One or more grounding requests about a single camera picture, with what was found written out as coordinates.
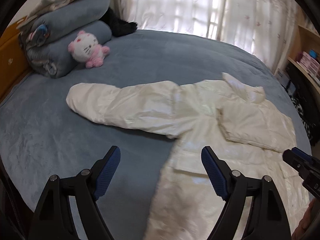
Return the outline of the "person's right hand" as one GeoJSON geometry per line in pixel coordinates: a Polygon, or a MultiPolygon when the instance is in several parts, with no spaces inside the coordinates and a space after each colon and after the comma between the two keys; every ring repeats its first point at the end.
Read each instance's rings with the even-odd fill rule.
{"type": "Polygon", "coordinates": [[[298,226],[294,230],[291,236],[292,240],[302,239],[304,233],[306,233],[312,222],[311,211],[314,209],[315,204],[319,204],[319,201],[316,198],[313,198],[313,200],[309,203],[309,206],[304,213],[303,218],[300,220],[298,226]]]}

